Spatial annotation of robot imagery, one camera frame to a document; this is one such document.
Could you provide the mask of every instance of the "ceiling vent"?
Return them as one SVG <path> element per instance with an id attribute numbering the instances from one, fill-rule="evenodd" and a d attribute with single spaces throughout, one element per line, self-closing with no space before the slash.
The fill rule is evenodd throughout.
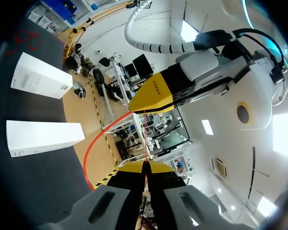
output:
<path id="1" fill-rule="evenodd" d="M 221 161 L 219 158 L 211 158 L 211 166 L 212 171 L 214 174 L 221 180 L 227 179 L 227 168 L 224 165 L 223 161 Z"/>

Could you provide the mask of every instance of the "dark gray mat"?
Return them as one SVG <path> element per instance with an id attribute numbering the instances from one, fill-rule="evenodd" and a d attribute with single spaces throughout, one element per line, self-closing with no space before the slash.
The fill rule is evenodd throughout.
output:
<path id="1" fill-rule="evenodd" d="M 10 156 L 6 120 L 66 122 L 62 100 L 10 88 L 22 52 L 61 69 L 63 43 L 30 20 L 24 20 L 16 31 L 20 32 L 17 34 L 19 39 L 28 37 L 24 31 L 38 33 L 40 41 L 34 37 L 17 43 L 12 38 L 1 49 L 0 182 L 19 212 L 37 226 L 68 216 L 73 203 L 90 190 L 73 147 L 19 158 Z"/>

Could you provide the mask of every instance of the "orange floor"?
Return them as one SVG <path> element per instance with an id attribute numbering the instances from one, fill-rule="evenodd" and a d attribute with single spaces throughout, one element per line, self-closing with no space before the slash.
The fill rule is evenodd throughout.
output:
<path id="1" fill-rule="evenodd" d="M 82 75 L 75 74 L 73 74 L 73 81 L 78 81 L 83 85 L 87 82 Z M 91 141 L 101 132 L 101 125 L 97 116 L 91 86 L 87 84 L 85 89 L 86 97 L 84 99 L 78 98 L 73 93 L 72 89 L 70 89 L 63 97 L 64 112 L 67 122 L 81 123 L 84 132 L 85 140 L 74 145 L 76 154 L 82 165 L 88 146 L 90 145 Z M 95 86 L 94 92 L 97 106 L 100 110 L 100 115 L 102 120 L 105 120 L 104 118 L 107 117 L 107 113 L 105 113 L 104 105 L 100 100 L 100 96 L 98 95 Z M 120 110 L 119 107 L 121 107 L 121 110 L 124 111 L 124 107 L 122 107 L 120 104 L 117 104 L 116 106 L 116 109 Z M 120 163 L 121 158 L 115 146 L 114 136 L 107 135 L 107 137 L 114 156 Z M 94 145 L 87 160 L 87 174 L 91 184 L 95 185 L 99 183 L 114 169 L 114 167 L 115 161 L 109 150 L 106 139 L 101 137 Z"/>

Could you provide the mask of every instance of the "white box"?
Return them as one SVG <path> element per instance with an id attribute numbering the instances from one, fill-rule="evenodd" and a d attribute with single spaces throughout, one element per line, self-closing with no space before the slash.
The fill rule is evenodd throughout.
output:
<path id="1" fill-rule="evenodd" d="M 39 20 L 39 22 L 37 24 L 39 26 L 43 27 L 44 29 L 47 29 L 47 27 L 50 26 L 51 23 L 52 23 L 52 21 L 43 15 L 43 17 Z"/>
<path id="2" fill-rule="evenodd" d="M 12 157 L 70 147 L 85 139 L 80 123 L 6 121 L 6 137 Z"/>
<path id="3" fill-rule="evenodd" d="M 11 88 L 56 99 L 72 87 L 72 76 L 31 55 L 22 53 Z"/>

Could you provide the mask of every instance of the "blue container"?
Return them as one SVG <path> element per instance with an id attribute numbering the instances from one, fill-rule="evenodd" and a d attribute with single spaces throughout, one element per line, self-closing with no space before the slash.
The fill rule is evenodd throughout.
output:
<path id="1" fill-rule="evenodd" d="M 75 24 L 75 20 L 73 18 L 68 18 L 67 21 L 72 25 Z"/>
<path id="2" fill-rule="evenodd" d="M 63 19 L 67 20 L 72 16 L 72 12 L 70 12 L 62 2 L 58 2 L 57 5 L 53 7 L 53 10 Z"/>
<path id="3" fill-rule="evenodd" d="M 54 7 L 60 0 L 43 0 L 49 7 Z"/>

